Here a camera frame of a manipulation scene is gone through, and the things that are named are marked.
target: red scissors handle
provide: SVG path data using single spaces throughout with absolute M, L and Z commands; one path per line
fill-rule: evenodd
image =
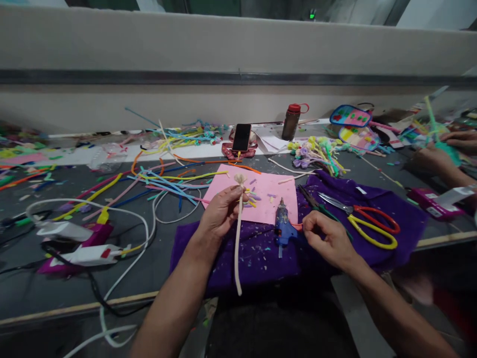
M 399 227 L 398 223 L 396 223 L 394 221 L 393 218 L 391 218 L 389 215 L 383 213 L 381 210 L 378 210 L 378 209 L 375 209 L 375 208 L 371 208 L 371 207 L 367 207 L 367 206 L 359 206 L 359 205 L 353 205 L 353 208 L 356 212 L 359 212 L 361 215 L 363 215 L 366 219 L 368 219 L 369 221 L 371 221 L 373 224 L 375 224 L 376 226 L 379 226 L 381 229 L 383 229 L 384 231 L 387 231 L 391 234 L 398 234 L 400 231 L 401 231 L 401 227 Z M 381 224 L 378 220 L 376 220 L 375 218 L 372 218 L 370 215 L 368 215 L 365 211 L 372 211 L 372 212 L 375 212 L 376 214 L 379 214 L 381 215 L 382 217 L 384 217 L 389 223 L 391 223 L 394 228 L 390 228 L 390 227 L 387 227 L 386 225 L 383 225 Z

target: smartphone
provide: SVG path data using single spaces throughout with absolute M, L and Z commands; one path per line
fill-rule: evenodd
M 234 143 L 232 144 L 232 150 L 235 152 L 248 151 L 248 141 L 250 139 L 250 131 L 252 130 L 251 124 L 237 124 L 235 126 Z

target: yellow scissors handle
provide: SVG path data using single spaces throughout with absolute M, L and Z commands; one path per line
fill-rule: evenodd
M 361 220 L 361 219 L 358 219 L 356 216 L 354 216 L 353 214 L 350 214 L 348 216 L 348 220 L 349 222 L 351 223 L 351 225 L 354 226 L 354 228 L 356 230 L 358 230 L 358 232 L 361 234 L 362 237 L 364 237 L 366 240 L 368 240 L 371 244 L 373 244 L 374 246 L 377 246 L 381 249 L 385 249 L 385 250 L 394 250 L 396 247 L 398 247 L 398 242 L 396 241 L 396 239 L 394 238 L 393 235 L 391 235 L 390 233 L 380 229 L 379 227 L 377 226 L 374 226 L 373 224 L 370 224 L 369 222 L 367 221 L 364 221 L 364 220 Z M 388 239 L 391 240 L 391 243 L 390 244 L 381 244 L 380 242 L 377 242 L 376 240 L 374 240 L 373 238 L 369 237 L 368 235 L 366 235 L 366 233 L 358 226 L 357 223 L 360 223 L 360 224 L 363 224 L 364 226 L 367 226 L 371 229 L 373 229 L 374 231 L 376 232 L 379 232 L 380 234 L 386 236 Z

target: brown bottle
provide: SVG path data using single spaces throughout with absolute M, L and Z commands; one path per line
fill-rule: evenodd
M 292 140 L 295 137 L 295 132 L 298 126 L 298 120 L 300 119 L 300 114 L 306 112 L 300 112 L 302 110 L 302 105 L 305 105 L 310 110 L 310 106 L 306 103 L 296 104 L 293 103 L 288 106 L 287 114 L 285 115 L 285 123 L 283 124 L 282 139 L 283 140 Z

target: scissors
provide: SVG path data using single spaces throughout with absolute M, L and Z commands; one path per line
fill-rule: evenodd
M 334 216 L 333 214 L 331 214 L 327 209 L 326 207 L 323 205 L 323 204 L 318 204 L 317 201 L 315 200 L 315 198 L 313 198 L 309 192 L 307 192 L 307 190 L 303 187 L 303 185 L 298 185 L 298 189 L 301 191 L 301 193 L 303 194 L 303 196 L 305 197 L 305 199 L 308 201 L 308 203 L 310 204 L 310 206 L 312 207 L 312 210 L 316 210 L 316 211 L 319 211 L 320 213 L 326 215 L 327 217 L 329 217 L 331 220 L 334 220 L 334 221 L 337 221 L 339 223 L 342 224 L 341 221 L 338 220 L 338 218 L 336 216 Z M 349 237 L 349 241 L 353 242 L 353 237 L 351 236 L 351 234 L 349 233 L 349 231 L 345 228 L 346 230 L 346 234 L 348 235 Z
M 383 213 L 382 211 L 380 211 L 378 209 L 367 207 L 367 206 L 359 206 L 359 205 L 348 206 L 348 205 L 344 205 L 342 202 L 340 202 L 336 199 L 333 199 L 332 197 L 330 197 L 326 194 L 320 193 L 320 192 L 318 193 L 318 195 L 321 196 L 323 198 L 323 200 L 329 202 L 331 205 L 334 205 L 337 208 L 339 208 L 341 210 L 344 210 L 348 214 L 348 220 L 351 223 L 351 225 L 353 225 L 353 227 L 356 230 L 358 230 L 358 232 L 360 233 L 360 235 L 362 237 L 364 237 L 366 240 L 368 240 L 374 246 L 377 246 L 377 247 L 379 247 L 381 249 L 385 249 L 385 250 L 394 250 L 398 246 L 398 242 L 396 241 L 394 236 L 391 235 L 391 234 L 399 233 L 401 231 L 401 228 L 399 227 L 398 223 L 396 223 L 389 215 Z M 375 212 L 375 213 L 383 216 L 387 221 L 389 221 L 394 226 L 394 228 L 390 228 L 386 225 L 381 224 L 378 220 L 372 218 L 365 211 L 372 211 L 372 212 Z M 361 215 L 363 215 L 366 219 L 371 221 L 376 226 L 367 222 L 367 221 L 358 219 L 356 216 L 353 215 L 353 212 L 360 213 Z M 387 245 L 386 244 L 381 244 L 380 242 L 378 242 L 378 241 L 374 240 L 373 238 L 369 237 L 358 226 L 358 223 L 360 223 L 364 226 L 367 226 L 370 229 L 373 229 L 374 231 L 379 232 L 380 234 L 386 236 L 391 241 L 391 243 L 387 244 Z

